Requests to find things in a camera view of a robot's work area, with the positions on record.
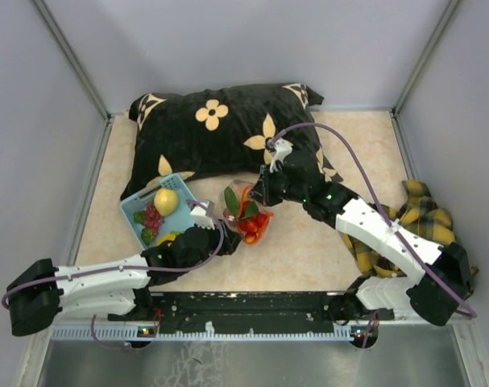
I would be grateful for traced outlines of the black flower pattern pillow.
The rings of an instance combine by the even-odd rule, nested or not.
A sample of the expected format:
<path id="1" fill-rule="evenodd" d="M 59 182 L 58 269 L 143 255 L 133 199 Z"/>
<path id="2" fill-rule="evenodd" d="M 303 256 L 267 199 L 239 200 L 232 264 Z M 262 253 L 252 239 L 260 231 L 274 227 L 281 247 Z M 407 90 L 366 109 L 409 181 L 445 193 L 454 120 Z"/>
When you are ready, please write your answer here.
<path id="1" fill-rule="evenodd" d="M 172 173 L 184 180 L 257 173 L 270 164 L 268 140 L 297 123 L 307 127 L 284 136 L 294 149 L 316 157 L 328 181 L 341 176 L 326 158 L 311 126 L 310 107 L 324 101 L 299 82 L 238 85 L 181 94 L 148 93 L 134 100 L 128 117 L 137 125 L 131 177 L 125 199 Z"/>

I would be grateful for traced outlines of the orange peach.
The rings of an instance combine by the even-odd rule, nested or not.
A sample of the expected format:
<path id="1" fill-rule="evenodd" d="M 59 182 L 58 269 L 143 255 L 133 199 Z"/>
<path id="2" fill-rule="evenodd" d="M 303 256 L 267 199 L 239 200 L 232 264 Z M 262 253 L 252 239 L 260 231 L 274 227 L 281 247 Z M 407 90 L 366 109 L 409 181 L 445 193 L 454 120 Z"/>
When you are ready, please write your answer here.
<path id="1" fill-rule="evenodd" d="M 243 189 L 241 197 L 240 197 L 240 203 L 243 204 L 244 202 L 249 200 L 248 194 L 252 190 L 253 186 L 249 185 L 246 188 Z"/>

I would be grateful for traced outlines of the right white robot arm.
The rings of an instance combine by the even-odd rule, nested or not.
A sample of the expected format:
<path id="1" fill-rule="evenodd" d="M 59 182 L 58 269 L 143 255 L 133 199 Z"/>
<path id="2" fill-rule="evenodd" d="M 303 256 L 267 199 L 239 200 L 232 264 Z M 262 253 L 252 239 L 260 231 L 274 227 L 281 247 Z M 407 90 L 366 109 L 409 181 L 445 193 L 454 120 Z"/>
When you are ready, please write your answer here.
<path id="1" fill-rule="evenodd" d="M 313 219 L 366 244 L 392 262 L 408 279 L 403 299 L 426 322 L 442 327 L 458 312 L 471 290 L 466 250 L 424 239 L 386 220 L 341 183 L 327 181 L 317 161 L 306 151 L 264 164 L 250 192 L 264 206 L 297 202 Z"/>

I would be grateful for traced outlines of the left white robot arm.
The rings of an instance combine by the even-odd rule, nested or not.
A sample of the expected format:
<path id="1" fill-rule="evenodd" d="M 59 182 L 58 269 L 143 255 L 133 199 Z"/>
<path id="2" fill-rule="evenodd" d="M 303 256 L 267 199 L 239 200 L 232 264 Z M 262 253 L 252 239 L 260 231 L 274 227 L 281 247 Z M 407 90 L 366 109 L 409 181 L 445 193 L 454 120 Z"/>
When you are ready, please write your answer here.
<path id="1" fill-rule="evenodd" d="M 33 335 L 61 319 L 143 320 L 154 310 L 151 287 L 171 283 L 215 256 L 231 255 L 241 242 L 242 236 L 225 226 L 194 226 L 110 264 L 55 266 L 49 258 L 38 260 L 7 286 L 2 306 L 15 337 Z"/>

